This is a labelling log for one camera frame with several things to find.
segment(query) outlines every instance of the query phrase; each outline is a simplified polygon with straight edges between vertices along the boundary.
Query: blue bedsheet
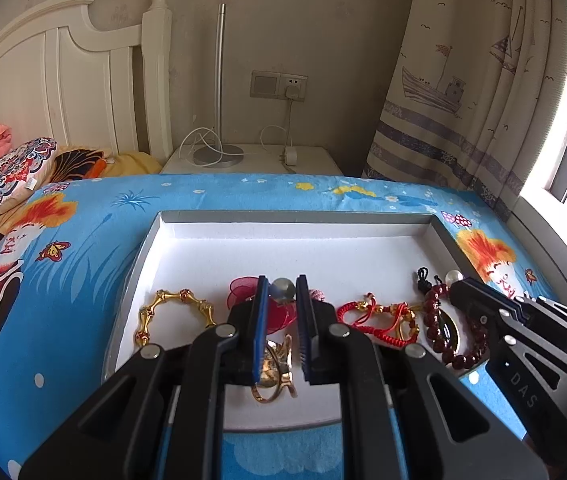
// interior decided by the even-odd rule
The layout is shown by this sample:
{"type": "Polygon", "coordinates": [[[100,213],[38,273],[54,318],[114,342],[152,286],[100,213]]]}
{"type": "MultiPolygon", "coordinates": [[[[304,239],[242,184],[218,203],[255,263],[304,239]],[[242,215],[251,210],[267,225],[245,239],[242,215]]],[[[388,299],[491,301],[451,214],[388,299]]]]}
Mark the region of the blue bedsheet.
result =
{"type": "MultiPolygon", "coordinates": [[[[126,272],[160,210],[326,210],[437,215],[480,275],[511,296],[554,298],[472,192],[331,176],[148,175],[52,184],[0,243],[0,466],[25,459],[99,386],[126,272]]],[[[465,383],[523,428],[484,368],[465,383]]],[[[341,478],[339,425],[226,434],[224,479],[341,478]]]]}

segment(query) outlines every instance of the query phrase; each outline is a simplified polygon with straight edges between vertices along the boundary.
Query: white cable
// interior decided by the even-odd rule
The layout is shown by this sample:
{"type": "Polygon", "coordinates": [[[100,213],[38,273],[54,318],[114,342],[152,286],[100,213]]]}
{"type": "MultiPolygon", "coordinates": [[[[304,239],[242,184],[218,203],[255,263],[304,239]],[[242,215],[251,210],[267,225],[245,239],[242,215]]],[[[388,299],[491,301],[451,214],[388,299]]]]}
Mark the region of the white cable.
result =
{"type": "Polygon", "coordinates": [[[191,166],[194,166],[195,168],[207,168],[209,166],[214,166],[215,164],[217,164],[220,160],[222,160],[224,155],[229,155],[229,156],[241,156],[241,155],[259,155],[259,153],[255,153],[255,152],[245,152],[245,153],[226,153],[222,150],[218,150],[217,148],[215,148],[214,146],[211,146],[210,144],[208,144],[208,142],[206,142],[206,136],[208,134],[212,134],[215,137],[217,137],[217,139],[219,139],[219,136],[217,135],[217,133],[212,129],[212,128],[208,128],[206,126],[200,126],[199,128],[195,128],[192,132],[190,132],[189,134],[187,134],[187,136],[184,137],[184,140],[181,141],[181,144],[179,144],[179,151],[177,153],[177,156],[182,159],[185,160],[188,164],[190,164],[191,166]],[[193,142],[190,144],[190,151],[188,152],[188,155],[186,155],[185,157],[181,156],[181,150],[184,146],[184,144],[186,143],[186,140],[188,140],[188,137],[190,137],[192,134],[194,134],[195,132],[198,132],[200,130],[206,130],[205,134],[197,134],[198,138],[195,137],[195,140],[193,140],[193,142]],[[204,143],[208,148],[210,148],[213,152],[219,153],[219,158],[217,160],[215,160],[214,162],[209,162],[208,164],[195,164],[194,162],[190,162],[190,160],[188,160],[188,156],[190,156],[190,154],[193,152],[193,150],[195,149],[195,146],[197,144],[197,142],[202,142],[204,143]]]}
{"type": "Polygon", "coordinates": [[[261,133],[259,134],[259,142],[261,143],[261,147],[266,151],[268,149],[264,146],[264,132],[268,128],[278,128],[279,130],[283,131],[286,135],[288,134],[288,131],[286,131],[286,129],[283,126],[279,126],[279,124],[269,124],[268,126],[264,126],[261,130],[261,133]]]}
{"type": "MultiPolygon", "coordinates": [[[[199,128],[195,128],[192,132],[190,132],[189,134],[187,134],[187,136],[184,137],[184,140],[181,141],[181,144],[179,144],[179,152],[177,154],[177,156],[179,158],[182,158],[183,160],[185,160],[188,164],[190,164],[191,166],[194,166],[195,168],[207,168],[208,166],[214,166],[215,164],[217,164],[217,162],[219,162],[220,160],[222,160],[222,157],[224,156],[223,153],[219,154],[219,158],[217,160],[215,160],[214,162],[209,162],[208,164],[195,164],[194,162],[190,162],[188,160],[188,158],[183,158],[181,156],[181,150],[183,149],[184,144],[186,143],[186,140],[188,140],[188,137],[190,137],[192,134],[194,134],[195,132],[198,132],[200,130],[206,130],[206,134],[202,135],[199,134],[199,137],[201,140],[203,140],[206,144],[206,146],[209,146],[208,143],[206,142],[206,140],[204,139],[204,137],[208,134],[212,134],[215,137],[217,137],[219,139],[219,136],[217,135],[217,133],[215,133],[215,131],[212,128],[207,128],[206,126],[200,126],[199,128]]],[[[195,137],[195,140],[193,140],[193,143],[190,145],[190,151],[188,152],[188,155],[190,155],[190,153],[193,152],[193,149],[195,147],[197,140],[195,137]]]]}
{"type": "MultiPolygon", "coordinates": [[[[289,89],[291,89],[291,87],[287,87],[286,90],[285,90],[286,97],[288,97],[289,89]]],[[[292,121],[292,103],[293,102],[294,102],[294,100],[292,98],[288,97],[288,108],[286,110],[287,120],[285,122],[285,141],[283,142],[282,156],[284,156],[285,147],[288,145],[288,139],[291,138],[290,123],[292,121]]]]}

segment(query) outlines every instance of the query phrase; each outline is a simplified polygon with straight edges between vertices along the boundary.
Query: pearl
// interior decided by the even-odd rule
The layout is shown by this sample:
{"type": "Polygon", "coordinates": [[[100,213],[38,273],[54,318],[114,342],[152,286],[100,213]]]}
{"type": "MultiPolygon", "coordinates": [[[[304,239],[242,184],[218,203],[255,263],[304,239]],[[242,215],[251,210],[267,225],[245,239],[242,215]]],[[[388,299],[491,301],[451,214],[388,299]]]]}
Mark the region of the pearl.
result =
{"type": "Polygon", "coordinates": [[[295,286],[288,278],[277,278],[270,284],[268,293],[278,304],[290,303],[294,300],[295,286]]]}
{"type": "Polygon", "coordinates": [[[463,274],[460,273],[458,270],[451,270],[445,276],[445,284],[448,286],[452,286],[452,283],[460,282],[463,279],[463,274]]]}

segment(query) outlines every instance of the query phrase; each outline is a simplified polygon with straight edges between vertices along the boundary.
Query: red flower hair clip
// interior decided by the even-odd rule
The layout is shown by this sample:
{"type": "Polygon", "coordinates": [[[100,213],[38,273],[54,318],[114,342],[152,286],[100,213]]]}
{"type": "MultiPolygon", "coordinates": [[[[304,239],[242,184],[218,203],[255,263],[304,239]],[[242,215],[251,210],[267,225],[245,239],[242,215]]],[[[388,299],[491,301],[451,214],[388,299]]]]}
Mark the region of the red flower hair clip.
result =
{"type": "MultiPolygon", "coordinates": [[[[238,303],[243,303],[249,298],[252,298],[257,293],[257,283],[259,278],[254,276],[244,276],[237,278],[230,283],[230,294],[226,305],[232,308],[238,303]]],[[[310,297],[313,300],[324,301],[326,296],[320,290],[314,288],[310,289],[310,297]]],[[[295,319],[297,319],[297,304],[291,301],[286,304],[278,304],[275,300],[270,298],[268,300],[268,323],[266,325],[266,332],[272,334],[283,328],[286,328],[295,319]]]]}

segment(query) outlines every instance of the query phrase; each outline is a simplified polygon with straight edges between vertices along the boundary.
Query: striped curtain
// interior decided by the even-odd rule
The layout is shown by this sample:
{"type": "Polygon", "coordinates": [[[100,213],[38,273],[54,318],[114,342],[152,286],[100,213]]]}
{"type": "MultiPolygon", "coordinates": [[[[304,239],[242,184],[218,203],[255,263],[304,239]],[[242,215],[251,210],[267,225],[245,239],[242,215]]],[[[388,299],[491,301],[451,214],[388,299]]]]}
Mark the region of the striped curtain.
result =
{"type": "Polygon", "coordinates": [[[567,80],[567,0],[413,0],[364,176],[474,189],[506,219],[567,80]]]}

